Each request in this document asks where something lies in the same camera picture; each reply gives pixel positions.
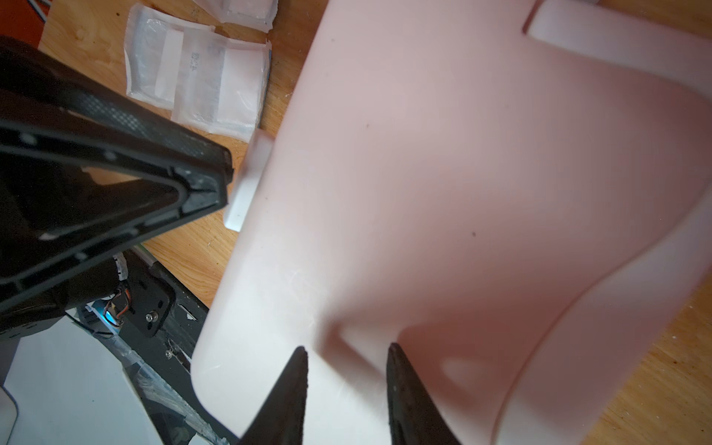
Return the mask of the pink first aid box white handle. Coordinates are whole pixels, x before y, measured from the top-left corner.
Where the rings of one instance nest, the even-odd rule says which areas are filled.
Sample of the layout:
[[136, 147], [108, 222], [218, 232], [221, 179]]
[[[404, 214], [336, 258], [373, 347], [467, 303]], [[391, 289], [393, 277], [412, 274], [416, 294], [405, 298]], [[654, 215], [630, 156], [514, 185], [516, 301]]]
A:
[[711, 42], [583, 1], [332, 1], [194, 352], [244, 434], [389, 441], [389, 345], [463, 444], [578, 444], [711, 267]]

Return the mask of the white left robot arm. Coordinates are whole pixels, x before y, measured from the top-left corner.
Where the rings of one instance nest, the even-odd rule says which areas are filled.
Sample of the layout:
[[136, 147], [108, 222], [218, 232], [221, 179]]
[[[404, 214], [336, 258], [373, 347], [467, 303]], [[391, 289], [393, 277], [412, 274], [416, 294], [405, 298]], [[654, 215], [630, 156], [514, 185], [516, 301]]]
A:
[[237, 442], [191, 384], [207, 306], [143, 248], [222, 209], [233, 172], [223, 146], [2, 38], [2, 363], [50, 420], [86, 421], [62, 396], [107, 394], [116, 360], [152, 441]]

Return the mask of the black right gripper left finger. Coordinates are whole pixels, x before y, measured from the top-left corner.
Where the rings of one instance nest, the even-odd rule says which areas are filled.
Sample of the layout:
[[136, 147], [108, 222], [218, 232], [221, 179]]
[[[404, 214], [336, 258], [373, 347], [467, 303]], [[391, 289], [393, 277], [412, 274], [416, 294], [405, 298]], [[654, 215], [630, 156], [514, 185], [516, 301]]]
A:
[[239, 444], [303, 443], [308, 372], [308, 354], [298, 347]]

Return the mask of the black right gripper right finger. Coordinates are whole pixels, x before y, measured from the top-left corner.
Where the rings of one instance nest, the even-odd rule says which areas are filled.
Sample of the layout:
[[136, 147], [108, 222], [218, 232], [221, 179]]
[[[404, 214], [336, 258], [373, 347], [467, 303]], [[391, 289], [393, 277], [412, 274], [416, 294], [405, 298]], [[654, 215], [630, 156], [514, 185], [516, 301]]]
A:
[[392, 444], [460, 444], [397, 343], [389, 345], [387, 395]]

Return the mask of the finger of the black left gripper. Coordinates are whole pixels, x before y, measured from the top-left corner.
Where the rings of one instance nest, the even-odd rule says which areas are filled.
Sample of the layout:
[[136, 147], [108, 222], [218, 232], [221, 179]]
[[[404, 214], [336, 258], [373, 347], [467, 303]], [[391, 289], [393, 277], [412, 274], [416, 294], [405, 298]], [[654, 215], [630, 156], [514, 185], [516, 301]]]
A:
[[1, 308], [224, 208], [230, 151], [1, 40]]

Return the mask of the white gauze packet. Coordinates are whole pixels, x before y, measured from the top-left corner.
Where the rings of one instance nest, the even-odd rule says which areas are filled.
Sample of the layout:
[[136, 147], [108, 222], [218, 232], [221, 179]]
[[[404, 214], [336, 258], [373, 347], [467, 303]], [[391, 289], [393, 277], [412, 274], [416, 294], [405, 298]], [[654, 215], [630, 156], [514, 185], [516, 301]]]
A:
[[277, 0], [195, 0], [213, 18], [223, 24], [237, 24], [262, 33], [273, 29], [278, 11]]
[[271, 57], [270, 42], [185, 32], [172, 121], [250, 141], [263, 115]]
[[215, 28], [133, 5], [123, 43], [127, 96], [168, 111], [174, 107], [187, 30], [212, 33]]

